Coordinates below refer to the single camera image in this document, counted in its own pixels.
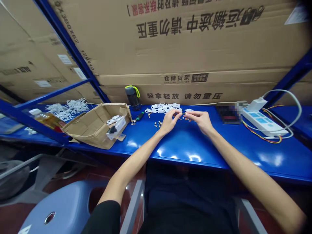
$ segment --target open cardboard box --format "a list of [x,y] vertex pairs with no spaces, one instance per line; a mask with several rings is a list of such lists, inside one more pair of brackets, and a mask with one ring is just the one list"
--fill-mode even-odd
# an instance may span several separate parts
[[88,113],[83,113],[66,124],[63,131],[78,141],[108,150],[117,139],[108,138],[106,133],[111,125],[108,126],[106,122],[115,115],[124,116],[125,124],[119,131],[122,133],[127,124],[132,121],[130,109],[126,103],[99,104]]

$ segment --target yellow liquid bottle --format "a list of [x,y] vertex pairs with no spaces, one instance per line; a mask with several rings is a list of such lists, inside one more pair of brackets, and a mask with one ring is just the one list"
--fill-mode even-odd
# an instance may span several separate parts
[[35,120],[44,124],[48,128],[51,128],[56,132],[63,132],[61,128],[64,127],[66,123],[52,113],[45,113],[39,109],[33,109],[29,111],[29,113],[34,115]]

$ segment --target water bottle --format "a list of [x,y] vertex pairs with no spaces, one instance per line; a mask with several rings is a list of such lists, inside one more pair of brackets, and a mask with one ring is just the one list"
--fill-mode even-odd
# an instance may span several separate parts
[[128,100],[130,102],[130,105],[133,107],[134,111],[141,110],[141,104],[140,104],[140,92],[138,89],[132,85],[125,87],[126,94],[128,97]]

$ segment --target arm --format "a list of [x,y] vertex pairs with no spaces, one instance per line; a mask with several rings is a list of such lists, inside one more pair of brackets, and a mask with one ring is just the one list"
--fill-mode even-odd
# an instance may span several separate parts
[[98,204],[108,200],[114,200],[121,204],[126,186],[145,164],[160,140],[173,129],[181,116],[182,113],[175,109],[170,110],[165,115],[162,126],[155,135],[137,149],[112,176]]
[[197,122],[246,188],[264,205],[287,234],[299,232],[305,214],[291,197],[262,169],[230,145],[212,126],[207,112],[187,112]]

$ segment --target tiled floor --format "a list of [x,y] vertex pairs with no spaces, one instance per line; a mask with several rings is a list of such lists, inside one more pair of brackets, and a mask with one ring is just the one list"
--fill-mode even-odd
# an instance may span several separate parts
[[[114,174],[116,168],[118,168],[123,159],[113,160],[115,164],[115,169],[111,169],[107,166],[99,166],[99,167],[90,167],[87,166],[80,172],[78,172],[75,176],[66,179],[66,180],[56,180],[51,181],[46,187],[45,191],[48,193],[52,193],[55,190],[73,183],[78,180],[85,180],[85,179],[92,179],[92,180],[103,180],[109,179]],[[141,169],[141,171],[135,176],[132,182],[127,187],[127,190],[124,193],[123,201],[122,201],[122,210],[121,210],[121,221],[123,222],[125,213],[127,211],[135,183],[138,179],[145,179],[145,169]],[[244,191],[245,188],[242,185],[238,185],[240,191]],[[101,197],[104,189],[95,189],[91,193],[89,209],[92,210],[95,208],[99,198]],[[280,229],[276,221],[269,215],[269,213],[263,208],[262,204],[257,201],[251,195],[245,195],[244,198],[248,199],[251,204],[253,205],[256,213],[258,214],[261,222],[263,223],[265,229],[267,230],[268,234],[282,234],[283,231]],[[34,204],[16,204],[12,206],[6,206],[0,208],[0,230],[1,233],[6,234],[16,234],[18,233],[21,225],[23,224],[25,218],[29,214],[29,212],[35,207]],[[143,199],[140,200],[140,205],[137,211],[137,216],[135,220],[135,225],[133,228],[132,234],[137,234],[138,230],[140,229],[143,223]],[[240,231],[242,234],[249,234],[250,230],[244,221],[244,217],[241,216],[240,219]]]

